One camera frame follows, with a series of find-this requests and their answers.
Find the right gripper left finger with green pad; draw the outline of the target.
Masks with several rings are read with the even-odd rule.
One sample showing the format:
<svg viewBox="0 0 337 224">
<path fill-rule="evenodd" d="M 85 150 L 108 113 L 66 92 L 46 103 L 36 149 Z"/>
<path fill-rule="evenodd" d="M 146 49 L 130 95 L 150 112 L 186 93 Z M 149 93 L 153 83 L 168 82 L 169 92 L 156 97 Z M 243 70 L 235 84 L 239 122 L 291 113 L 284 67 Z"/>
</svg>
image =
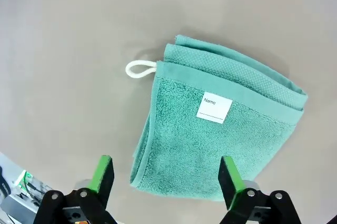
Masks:
<svg viewBox="0 0 337 224">
<path fill-rule="evenodd" d="M 103 155 L 87 186 L 67 195 L 57 190 L 46 192 L 34 223 L 117 223 L 106 210 L 113 182 L 112 158 Z"/>
</svg>

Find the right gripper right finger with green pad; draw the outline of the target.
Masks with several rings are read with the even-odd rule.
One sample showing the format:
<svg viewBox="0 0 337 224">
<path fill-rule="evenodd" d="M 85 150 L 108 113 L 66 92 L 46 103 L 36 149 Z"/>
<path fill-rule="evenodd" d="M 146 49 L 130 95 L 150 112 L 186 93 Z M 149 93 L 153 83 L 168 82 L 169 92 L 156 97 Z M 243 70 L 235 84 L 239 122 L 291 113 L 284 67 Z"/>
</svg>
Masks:
<svg viewBox="0 0 337 224">
<path fill-rule="evenodd" d="M 221 223 L 301 223 L 289 194 L 276 190 L 270 195 L 248 187 L 231 157 L 221 157 L 220 186 L 227 207 Z"/>
</svg>

